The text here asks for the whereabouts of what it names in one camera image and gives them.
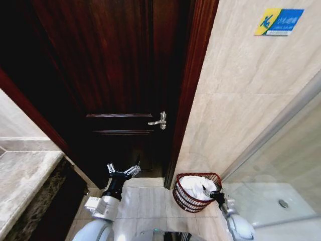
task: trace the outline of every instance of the door frame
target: door frame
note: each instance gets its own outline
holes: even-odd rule
[[[191,17],[189,19],[190,31],[185,47],[185,63],[172,139],[172,150],[164,181],[164,187],[167,189],[171,187],[218,3],[219,0],[195,0],[193,2],[194,11],[190,13]],[[77,155],[73,153],[68,143],[56,132],[2,69],[0,69],[0,87],[69,158],[72,160],[77,159]]]

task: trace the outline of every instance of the glass panel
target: glass panel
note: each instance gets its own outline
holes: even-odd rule
[[[223,186],[254,227],[321,214],[321,94]]]

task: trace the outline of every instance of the beige floor tile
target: beige floor tile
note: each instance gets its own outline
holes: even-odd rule
[[[137,219],[137,229],[136,234],[139,235],[140,232],[145,230],[150,230],[158,228],[166,231],[167,229],[167,219],[166,218],[138,218]]]
[[[166,217],[164,188],[139,189],[138,217]]]
[[[124,187],[164,187],[163,177],[137,177],[125,182]]]
[[[89,194],[83,197],[79,205],[79,209],[76,213],[75,219],[92,219],[91,213],[87,209],[85,209],[84,205],[90,196],[100,197],[101,193],[102,191],[98,188],[89,188]]]
[[[219,209],[219,205],[217,201],[212,202],[210,205],[208,205],[206,208],[204,208],[202,211],[195,213],[196,217],[217,217],[218,212],[221,210]]]
[[[165,190],[166,217],[195,217],[194,213],[182,210],[173,198],[173,190]]]
[[[167,230],[177,232],[190,232],[198,234],[199,230],[194,217],[170,217],[167,218]]]
[[[136,236],[137,219],[136,218],[118,218],[113,229],[115,232],[115,241],[131,241]]]
[[[139,188],[123,188],[117,218],[133,218],[138,215]]]
[[[197,217],[199,236],[206,241],[232,241],[227,226],[219,217]]]

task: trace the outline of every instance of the shower floor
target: shower floor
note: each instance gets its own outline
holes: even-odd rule
[[[224,183],[223,187],[235,199],[240,215],[254,227],[316,215],[288,183]],[[279,204],[280,199],[288,208]]]

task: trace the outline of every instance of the floor drain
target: floor drain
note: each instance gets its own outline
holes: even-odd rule
[[[283,199],[279,199],[279,204],[283,208],[289,208],[289,204],[287,204],[287,202],[284,201]]]

